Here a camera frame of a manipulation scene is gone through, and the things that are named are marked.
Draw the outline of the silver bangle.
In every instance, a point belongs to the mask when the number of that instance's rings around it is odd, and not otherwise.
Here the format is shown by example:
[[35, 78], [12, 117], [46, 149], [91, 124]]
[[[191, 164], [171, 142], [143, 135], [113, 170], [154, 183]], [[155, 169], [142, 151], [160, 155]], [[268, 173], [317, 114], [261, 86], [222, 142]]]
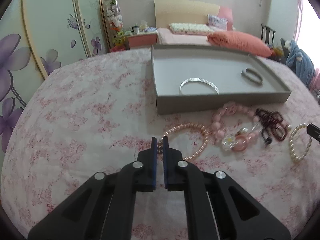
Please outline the silver bangle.
[[192, 88], [195, 88], [195, 92], [211, 91], [216, 95], [220, 94], [217, 85], [200, 77], [191, 77], [183, 80], [178, 90], [180, 95], [184, 94], [185, 87], [188, 87], [187, 91], [189, 92]]

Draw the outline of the blue plush robe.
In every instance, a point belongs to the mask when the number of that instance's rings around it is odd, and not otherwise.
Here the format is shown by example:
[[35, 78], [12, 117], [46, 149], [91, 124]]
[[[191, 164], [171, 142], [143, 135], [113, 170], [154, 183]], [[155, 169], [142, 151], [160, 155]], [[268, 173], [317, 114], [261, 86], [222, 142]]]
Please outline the blue plush robe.
[[315, 67], [310, 57], [299, 48], [294, 40], [280, 39], [283, 51], [287, 52], [285, 64], [296, 74], [296, 76], [310, 88], [311, 81], [316, 76]]

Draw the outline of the pink floral bedsheet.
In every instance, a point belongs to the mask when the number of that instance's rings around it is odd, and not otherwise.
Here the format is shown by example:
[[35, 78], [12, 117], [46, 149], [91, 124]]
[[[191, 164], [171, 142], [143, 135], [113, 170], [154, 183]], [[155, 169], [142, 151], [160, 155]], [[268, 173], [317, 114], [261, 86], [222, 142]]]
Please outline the pink floral bedsheet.
[[194, 154], [203, 135], [208, 145], [194, 164], [231, 176], [297, 236], [319, 204], [319, 144], [293, 163], [287, 141], [265, 146], [258, 138], [243, 152], [227, 152], [215, 138], [251, 128], [252, 107], [218, 112], [158, 115], [151, 52], [110, 53], [57, 69], [18, 118], [5, 152], [2, 206], [16, 229], [30, 229], [95, 172], [118, 172], [150, 147], [152, 137], [189, 123], [170, 137], [172, 148]]

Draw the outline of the dark wooden chair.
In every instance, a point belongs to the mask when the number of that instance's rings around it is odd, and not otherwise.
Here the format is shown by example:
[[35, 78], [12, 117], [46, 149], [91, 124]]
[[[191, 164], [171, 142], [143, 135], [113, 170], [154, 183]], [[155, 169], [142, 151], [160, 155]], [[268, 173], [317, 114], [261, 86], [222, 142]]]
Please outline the dark wooden chair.
[[267, 25], [262, 24], [261, 25], [261, 40], [266, 45], [271, 45], [274, 43], [274, 37], [275, 37], [276, 31], [270, 28]]

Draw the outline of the orange folded duvet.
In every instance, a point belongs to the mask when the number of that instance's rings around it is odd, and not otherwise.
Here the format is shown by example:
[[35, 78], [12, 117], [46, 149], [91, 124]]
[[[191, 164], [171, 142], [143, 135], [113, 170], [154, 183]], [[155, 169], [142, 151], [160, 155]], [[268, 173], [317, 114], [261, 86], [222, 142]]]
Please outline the orange folded duvet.
[[240, 31], [215, 31], [207, 35], [213, 46], [240, 50], [261, 57], [270, 57], [272, 50], [256, 36]]

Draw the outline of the grey shallow cardboard tray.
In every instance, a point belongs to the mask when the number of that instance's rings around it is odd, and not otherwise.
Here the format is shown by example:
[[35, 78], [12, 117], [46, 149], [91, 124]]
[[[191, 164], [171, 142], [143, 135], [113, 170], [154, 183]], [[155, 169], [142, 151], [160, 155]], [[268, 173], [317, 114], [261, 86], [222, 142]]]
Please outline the grey shallow cardboard tray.
[[[158, 114], [198, 112], [218, 109], [228, 102], [243, 105], [283, 103], [291, 89], [262, 59], [249, 53], [226, 48], [197, 45], [162, 45], [151, 48], [153, 80]], [[263, 77], [257, 86], [241, 76], [252, 68]], [[179, 86], [185, 79], [200, 77], [217, 85], [220, 94], [211, 91], [183, 95]]]

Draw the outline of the small lavender pillow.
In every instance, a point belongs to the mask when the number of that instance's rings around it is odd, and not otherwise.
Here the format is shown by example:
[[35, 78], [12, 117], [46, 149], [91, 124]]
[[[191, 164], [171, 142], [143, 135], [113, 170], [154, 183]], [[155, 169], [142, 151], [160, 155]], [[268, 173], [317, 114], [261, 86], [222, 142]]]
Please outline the small lavender pillow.
[[208, 14], [208, 27], [227, 30], [228, 19]]

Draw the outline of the floral white pillow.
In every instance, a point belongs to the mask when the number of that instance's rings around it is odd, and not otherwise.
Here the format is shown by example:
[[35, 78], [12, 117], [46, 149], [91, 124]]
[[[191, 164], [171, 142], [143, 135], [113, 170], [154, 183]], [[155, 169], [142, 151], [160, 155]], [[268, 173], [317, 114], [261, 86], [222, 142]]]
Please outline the floral white pillow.
[[169, 28], [174, 34], [206, 36], [213, 32], [206, 24], [170, 23]]

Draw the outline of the pink nightstand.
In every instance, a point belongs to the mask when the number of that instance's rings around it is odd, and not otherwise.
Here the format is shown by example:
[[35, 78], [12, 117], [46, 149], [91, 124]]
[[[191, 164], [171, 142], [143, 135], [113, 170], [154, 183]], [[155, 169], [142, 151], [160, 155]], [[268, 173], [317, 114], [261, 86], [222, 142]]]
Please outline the pink nightstand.
[[137, 49], [150, 47], [157, 43], [157, 32], [139, 33], [126, 37], [126, 45], [128, 49]]

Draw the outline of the bed with beige headboard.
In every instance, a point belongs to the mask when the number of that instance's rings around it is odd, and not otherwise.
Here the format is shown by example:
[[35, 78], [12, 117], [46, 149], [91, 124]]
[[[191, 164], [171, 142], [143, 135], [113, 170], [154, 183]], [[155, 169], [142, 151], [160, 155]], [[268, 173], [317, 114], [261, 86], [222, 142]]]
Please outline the bed with beige headboard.
[[227, 30], [233, 30], [232, 9], [221, 5], [189, 0], [154, 0], [157, 42], [210, 46], [207, 36], [174, 34], [170, 23], [195, 23], [208, 26], [208, 14], [227, 18]]

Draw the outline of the wardrobe with purple flowers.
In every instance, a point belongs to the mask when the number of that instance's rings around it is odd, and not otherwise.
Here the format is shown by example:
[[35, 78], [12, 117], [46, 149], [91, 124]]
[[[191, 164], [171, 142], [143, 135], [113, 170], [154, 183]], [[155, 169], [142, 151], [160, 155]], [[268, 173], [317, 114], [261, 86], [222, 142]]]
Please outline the wardrobe with purple flowers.
[[1, 0], [1, 152], [54, 70], [107, 52], [102, 0]]

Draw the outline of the plush toy hanging column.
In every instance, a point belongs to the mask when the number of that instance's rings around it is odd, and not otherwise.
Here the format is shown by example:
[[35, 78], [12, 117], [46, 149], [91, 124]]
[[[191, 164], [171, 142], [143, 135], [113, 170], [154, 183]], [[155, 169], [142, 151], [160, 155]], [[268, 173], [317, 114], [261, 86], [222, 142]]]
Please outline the plush toy hanging column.
[[104, 0], [110, 50], [124, 44], [124, 24], [118, 0]]

